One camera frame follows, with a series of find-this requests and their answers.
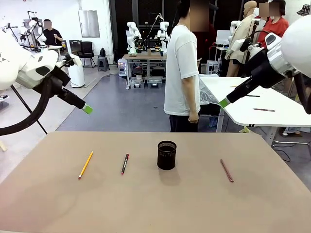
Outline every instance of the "person's hand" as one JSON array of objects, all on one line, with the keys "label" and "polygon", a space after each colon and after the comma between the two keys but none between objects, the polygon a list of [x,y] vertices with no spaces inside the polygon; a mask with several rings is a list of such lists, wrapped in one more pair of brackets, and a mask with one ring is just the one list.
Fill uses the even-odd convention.
[{"label": "person's hand", "polygon": [[199,122],[199,114],[197,112],[190,112],[188,121],[190,123],[197,124]]}]

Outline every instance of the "black mesh cup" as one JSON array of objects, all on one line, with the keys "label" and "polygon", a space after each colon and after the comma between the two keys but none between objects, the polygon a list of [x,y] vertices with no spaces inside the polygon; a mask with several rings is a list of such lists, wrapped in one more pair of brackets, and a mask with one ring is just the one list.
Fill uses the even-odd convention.
[{"label": "black mesh cup", "polygon": [[176,144],[171,141],[160,142],[157,146],[157,166],[162,170],[175,167]]}]

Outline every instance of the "office chair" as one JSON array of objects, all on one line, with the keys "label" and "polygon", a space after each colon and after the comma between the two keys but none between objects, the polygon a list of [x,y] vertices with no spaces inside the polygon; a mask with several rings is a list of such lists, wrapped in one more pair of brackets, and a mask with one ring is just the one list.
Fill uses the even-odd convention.
[{"label": "office chair", "polygon": [[96,66],[96,64],[93,60],[94,51],[93,51],[92,46],[93,46],[93,42],[91,42],[91,41],[82,41],[81,42],[81,51],[78,51],[78,56],[80,57],[80,59],[84,58],[83,67],[85,67],[85,65],[86,65],[86,58],[89,58],[92,68],[94,68]]}]

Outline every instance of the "man in white t-shirt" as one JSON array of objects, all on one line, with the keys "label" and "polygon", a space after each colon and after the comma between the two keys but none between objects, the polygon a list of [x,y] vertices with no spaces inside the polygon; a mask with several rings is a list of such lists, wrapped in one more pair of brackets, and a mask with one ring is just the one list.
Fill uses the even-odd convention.
[{"label": "man in white t-shirt", "polygon": [[[192,8],[191,13],[198,15]],[[198,132],[199,70],[197,39],[190,31],[190,0],[179,1],[178,14],[180,20],[167,46],[164,112],[169,115],[171,132]]]}]

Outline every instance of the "yellow pencil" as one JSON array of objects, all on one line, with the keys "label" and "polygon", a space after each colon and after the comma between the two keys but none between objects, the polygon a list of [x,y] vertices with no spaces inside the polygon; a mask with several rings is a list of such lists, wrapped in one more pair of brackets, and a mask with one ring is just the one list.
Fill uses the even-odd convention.
[{"label": "yellow pencil", "polygon": [[82,169],[82,171],[81,171],[81,173],[80,173],[79,179],[81,179],[81,176],[83,175],[84,170],[86,169],[86,167],[87,167],[87,165],[88,165],[90,159],[92,158],[92,155],[93,155],[93,152],[89,155],[89,157],[88,157],[88,159],[87,159],[87,161],[86,161],[86,164],[84,164],[84,167],[83,167],[83,169]]}]

